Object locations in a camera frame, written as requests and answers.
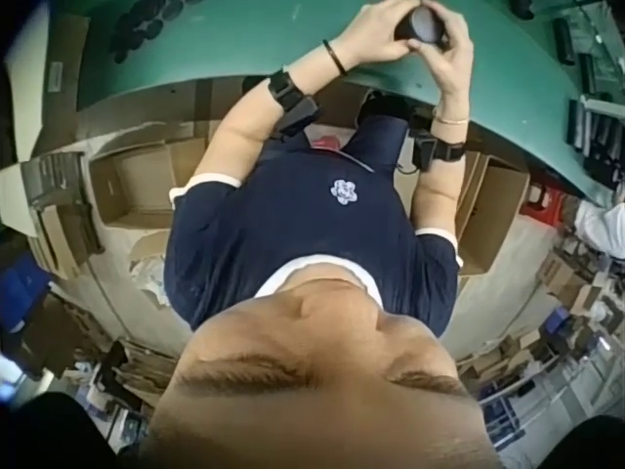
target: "gold bracelet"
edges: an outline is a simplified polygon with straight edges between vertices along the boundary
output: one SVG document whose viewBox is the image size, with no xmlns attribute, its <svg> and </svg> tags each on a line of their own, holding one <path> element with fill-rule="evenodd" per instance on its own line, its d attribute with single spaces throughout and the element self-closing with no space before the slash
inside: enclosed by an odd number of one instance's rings
<svg viewBox="0 0 625 469">
<path fill-rule="evenodd" d="M 433 114 L 434 114 L 434 119 L 435 120 L 437 120 L 441 124 L 445 124 L 445 125 L 467 125 L 467 124 L 469 124 L 471 122 L 471 119 L 464 119 L 464 120 L 443 119 L 442 117 L 440 117 L 438 115 L 438 106 L 436 106 L 434 108 Z"/>
</svg>

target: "black wristband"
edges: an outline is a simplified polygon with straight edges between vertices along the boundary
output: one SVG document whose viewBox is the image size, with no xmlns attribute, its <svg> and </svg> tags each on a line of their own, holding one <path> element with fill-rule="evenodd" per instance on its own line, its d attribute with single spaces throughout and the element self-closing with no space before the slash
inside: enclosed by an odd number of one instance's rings
<svg viewBox="0 0 625 469">
<path fill-rule="evenodd" d="M 341 64 L 341 61 L 339 61 L 339 58 L 336 57 L 336 53 L 334 52 L 334 49 L 332 49 L 332 47 L 330 46 L 330 43 L 326 41 L 325 39 L 323 39 L 323 45 L 325 46 L 325 49 L 328 51 L 328 54 L 332 58 L 332 62 L 334 62 L 334 64 L 337 66 L 341 74 L 343 76 L 346 76 L 348 73 L 345 70 L 345 67 L 343 66 L 343 64 Z"/>
</svg>

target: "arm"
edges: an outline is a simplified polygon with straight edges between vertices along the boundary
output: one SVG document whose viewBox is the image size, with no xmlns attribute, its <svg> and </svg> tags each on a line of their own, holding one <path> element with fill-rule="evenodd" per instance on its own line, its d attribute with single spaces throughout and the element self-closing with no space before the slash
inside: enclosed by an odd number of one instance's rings
<svg viewBox="0 0 625 469">
<path fill-rule="evenodd" d="M 418 0 L 385 0 L 364 6 L 350 26 L 330 42 L 346 70 L 359 64 L 388 62 L 409 54 L 407 41 L 394 41 L 396 25 Z M 286 67 L 296 86 L 314 95 L 339 76 L 339 69 L 323 46 Z M 263 143 L 282 117 L 264 80 L 228 113 L 213 137 L 195 175 L 219 173 L 243 181 L 254 168 Z"/>
<path fill-rule="evenodd" d="M 426 2 L 445 23 L 450 50 L 441 53 L 434 46 L 414 44 L 432 72 L 441 91 L 432 134 L 449 144 L 467 140 L 469 88 L 473 66 L 473 43 L 463 17 L 435 2 Z M 457 122 L 446 124 L 443 121 Z M 465 173 L 465 159 L 454 163 L 435 160 L 427 173 L 419 175 L 412 197 L 411 219 L 417 230 L 436 229 L 455 235 L 458 199 Z"/>
</svg>

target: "navy blue t-shirt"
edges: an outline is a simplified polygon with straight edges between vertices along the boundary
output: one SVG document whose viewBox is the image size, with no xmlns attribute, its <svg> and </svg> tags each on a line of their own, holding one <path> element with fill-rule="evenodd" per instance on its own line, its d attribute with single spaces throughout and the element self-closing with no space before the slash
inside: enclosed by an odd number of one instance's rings
<svg viewBox="0 0 625 469">
<path fill-rule="evenodd" d="M 415 235 L 392 181 L 342 157 L 311 152 L 258 166 L 240 187 L 191 186 L 174 199 L 165 289 L 193 330 L 253 298 L 289 261 L 352 261 L 375 280 L 385 311 L 441 335 L 455 303 L 456 249 Z"/>
</svg>

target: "green table surface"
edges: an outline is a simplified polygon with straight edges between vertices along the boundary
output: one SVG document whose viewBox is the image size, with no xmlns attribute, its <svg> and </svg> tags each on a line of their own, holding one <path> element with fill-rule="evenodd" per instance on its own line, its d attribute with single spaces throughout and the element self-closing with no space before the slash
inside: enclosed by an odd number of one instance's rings
<svg viewBox="0 0 625 469">
<path fill-rule="evenodd" d="M 160 36 L 116 64 L 107 50 L 132 0 L 58 0 L 91 18 L 78 106 L 198 78 L 267 74 L 339 34 L 363 0 L 206 0 L 186 5 Z M 519 21 L 501 0 L 445 0 L 465 15 L 476 46 L 472 119 L 553 168 L 600 204 L 608 190 L 590 179 L 565 142 L 568 101 L 580 96 L 575 68 L 556 59 L 548 21 Z M 416 57 L 363 66 L 356 84 L 435 104 L 438 89 Z"/>
</svg>

